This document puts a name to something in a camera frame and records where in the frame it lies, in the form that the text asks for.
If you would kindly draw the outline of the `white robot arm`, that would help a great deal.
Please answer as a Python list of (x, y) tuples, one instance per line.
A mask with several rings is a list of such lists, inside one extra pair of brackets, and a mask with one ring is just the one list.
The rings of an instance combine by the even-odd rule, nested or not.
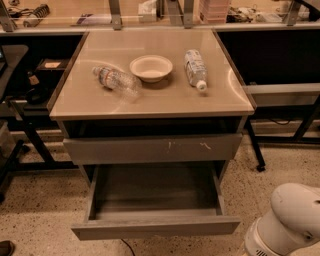
[(298, 183), (278, 186), (271, 208), (255, 220), (237, 256), (289, 256), (320, 241), (320, 189)]

